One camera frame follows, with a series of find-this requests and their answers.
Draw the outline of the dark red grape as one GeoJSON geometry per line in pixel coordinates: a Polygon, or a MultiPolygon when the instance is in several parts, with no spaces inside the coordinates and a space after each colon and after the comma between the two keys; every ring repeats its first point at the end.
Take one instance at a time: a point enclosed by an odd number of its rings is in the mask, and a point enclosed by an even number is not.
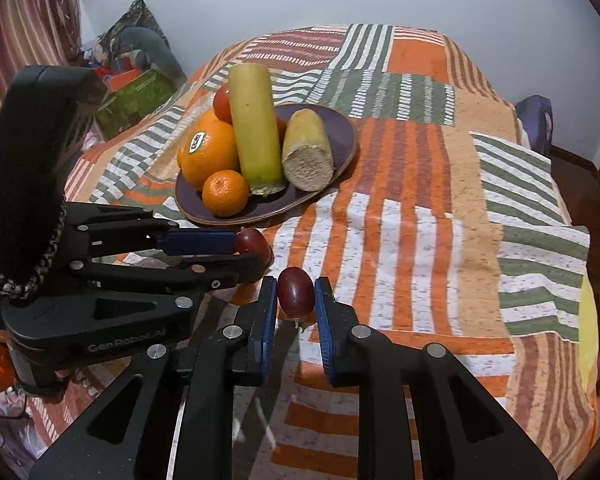
{"type": "Polygon", "coordinates": [[[277,298],[286,318],[300,320],[310,315],[315,307],[315,292],[306,271],[298,266],[283,270],[277,280],[277,298]]]}
{"type": "Polygon", "coordinates": [[[236,250],[245,257],[245,270],[242,272],[245,283],[259,281],[274,260],[273,249],[255,228],[245,228],[238,232],[236,250]]]}

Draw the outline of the red tomato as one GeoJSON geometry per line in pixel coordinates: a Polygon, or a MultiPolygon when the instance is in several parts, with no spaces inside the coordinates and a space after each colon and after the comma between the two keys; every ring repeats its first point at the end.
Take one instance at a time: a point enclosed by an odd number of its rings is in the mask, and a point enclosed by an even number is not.
{"type": "Polygon", "coordinates": [[[276,126],[277,126],[277,132],[278,132],[278,137],[279,137],[279,144],[283,144],[284,137],[286,134],[286,129],[287,129],[287,123],[283,120],[283,118],[280,118],[279,116],[277,116],[276,117],[276,126]]]}
{"type": "Polygon", "coordinates": [[[232,113],[230,112],[230,90],[228,84],[222,86],[215,92],[213,99],[213,110],[215,117],[221,122],[232,123],[232,113]]]}

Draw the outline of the green storage box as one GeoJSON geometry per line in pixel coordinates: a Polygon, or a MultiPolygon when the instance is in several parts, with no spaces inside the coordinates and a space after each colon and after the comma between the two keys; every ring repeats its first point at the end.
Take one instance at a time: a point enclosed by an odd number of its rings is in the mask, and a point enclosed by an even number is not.
{"type": "Polygon", "coordinates": [[[154,70],[146,70],[116,92],[110,93],[99,107],[95,122],[108,141],[137,125],[174,95],[169,78],[154,70]]]}

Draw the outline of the small mandarin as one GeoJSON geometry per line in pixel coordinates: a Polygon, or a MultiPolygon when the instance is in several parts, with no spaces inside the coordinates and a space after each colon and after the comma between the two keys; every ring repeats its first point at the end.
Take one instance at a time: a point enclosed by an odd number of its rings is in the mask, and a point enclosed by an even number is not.
{"type": "Polygon", "coordinates": [[[246,179],[235,170],[220,170],[204,181],[202,202],[217,217],[239,214],[247,205],[250,189],[246,179]]]}

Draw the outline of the large orange with sticker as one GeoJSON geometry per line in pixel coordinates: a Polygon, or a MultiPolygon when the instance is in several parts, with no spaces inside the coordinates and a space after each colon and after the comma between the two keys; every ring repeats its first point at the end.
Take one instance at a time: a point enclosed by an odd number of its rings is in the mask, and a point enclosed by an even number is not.
{"type": "Polygon", "coordinates": [[[198,120],[185,133],[176,161],[185,181],[201,191],[217,171],[239,168],[233,127],[219,119],[198,120]]]}

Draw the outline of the grey-green pillow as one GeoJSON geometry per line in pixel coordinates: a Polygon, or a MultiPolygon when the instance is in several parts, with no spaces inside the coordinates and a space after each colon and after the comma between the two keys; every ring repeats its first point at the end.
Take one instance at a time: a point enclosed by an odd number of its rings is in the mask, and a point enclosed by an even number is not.
{"type": "Polygon", "coordinates": [[[145,27],[129,26],[120,32],[114,43],[114,52],[136,51],[135,61],[142,70],[151,68],[168,78],[175,88],[185,84],[186,76],[166,40],[158,32],[145,27]]]}

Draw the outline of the striped patchwork blanket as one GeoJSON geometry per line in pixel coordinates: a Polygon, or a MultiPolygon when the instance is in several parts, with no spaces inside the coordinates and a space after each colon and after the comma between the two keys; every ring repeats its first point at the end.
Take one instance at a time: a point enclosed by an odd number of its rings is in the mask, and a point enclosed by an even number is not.
{"type": "Polygon", "coordinates": [[[598,423],[590,237],[513,107],[447,36],[352,24],[235,44],[156,118],[82,156],[67,196],[182,221],[174,154],[241,62],[268,66],[277,103],[338,110],[358,133],[342,180],[265,228],[273,271],[327,276],[398,344],[447,346],[569,477],[598,423]]]}

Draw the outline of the striped brown curtain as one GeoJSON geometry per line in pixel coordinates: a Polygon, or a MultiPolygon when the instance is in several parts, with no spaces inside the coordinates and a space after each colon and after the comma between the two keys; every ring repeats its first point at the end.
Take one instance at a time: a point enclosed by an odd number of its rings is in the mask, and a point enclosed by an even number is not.
{"type": "Polygon", "coordinates": [[[74,65],[80,39],[79,0],[0,0],[0,109],[18,70],[74,65]]]}

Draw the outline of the dark purple plate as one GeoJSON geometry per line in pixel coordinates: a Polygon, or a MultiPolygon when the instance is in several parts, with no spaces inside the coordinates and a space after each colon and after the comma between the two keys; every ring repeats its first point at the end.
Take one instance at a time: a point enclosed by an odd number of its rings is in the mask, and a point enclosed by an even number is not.
{"type": "MultiPolygon", "coordinates": [[[[355,124],[341,114],[327,106],[317,104],[283,104],[276,106],[276,114],[285,120],[291,118],[297,110],[308,108],[314,110],[321,117],[329,140],[332,156],[334,156],[335,170],[332,180],[326,186],[327,190],[334,185],[347,171],[350,163],[358,152],[358,132],[355,124]]],[[[224,228],[224,226],[249,226],[271,219],[290,211],[306,202],[314,200],[323,191],[304,192],[288,184],[283,192],[268,197],[251,196],[245,208],[234,217],[215,217],[202,202],[201,194],[192,188],[178,174],[174,184],[174,200],[182,215],[198,226],[213,226],[224,228]]]]}

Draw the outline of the blue bag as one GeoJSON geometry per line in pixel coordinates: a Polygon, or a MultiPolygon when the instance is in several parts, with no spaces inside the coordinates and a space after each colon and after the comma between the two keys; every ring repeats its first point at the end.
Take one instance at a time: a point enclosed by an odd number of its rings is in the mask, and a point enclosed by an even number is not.
{"type": "Polygon", "coordinates": [[[552,103],[545,96],[528,96],[515,104],[518,119],[527,133],[530,148],[548,156],[554,129],[552,103]]]}

